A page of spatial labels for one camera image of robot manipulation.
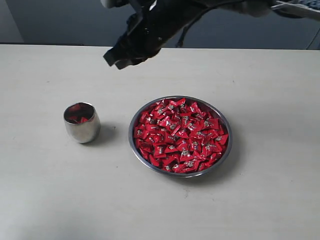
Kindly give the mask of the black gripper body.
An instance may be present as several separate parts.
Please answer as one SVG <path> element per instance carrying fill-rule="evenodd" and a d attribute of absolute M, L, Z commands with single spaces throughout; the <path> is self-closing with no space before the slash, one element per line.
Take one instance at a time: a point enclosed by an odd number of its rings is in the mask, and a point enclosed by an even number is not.
<path fill-rule="evenodd" d="M 158 54 L 180 29 L 198 17 L 207 6 L 196 0 L 130 0 L 135 10 L 127 20 L 127 30 L 119 38 L 125 59 L 140 63 Z"/>

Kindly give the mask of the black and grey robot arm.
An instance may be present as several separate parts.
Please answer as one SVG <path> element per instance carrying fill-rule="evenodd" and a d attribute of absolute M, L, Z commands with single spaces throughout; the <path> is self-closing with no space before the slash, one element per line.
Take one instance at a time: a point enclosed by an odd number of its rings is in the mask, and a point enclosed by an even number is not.
<path fill-rule="evenodd" d="M 206 13 L 223 9 L 262 17 L 270 12 L 291 19 L 320 19 L 318 0 L 103 0 L 105 8 L 130 5 L 134 9 L 127 28 L 103 58 L 122 70 L 156 56 L 163 45 L 181 31 L 181 48 L 189 29 Z"/>

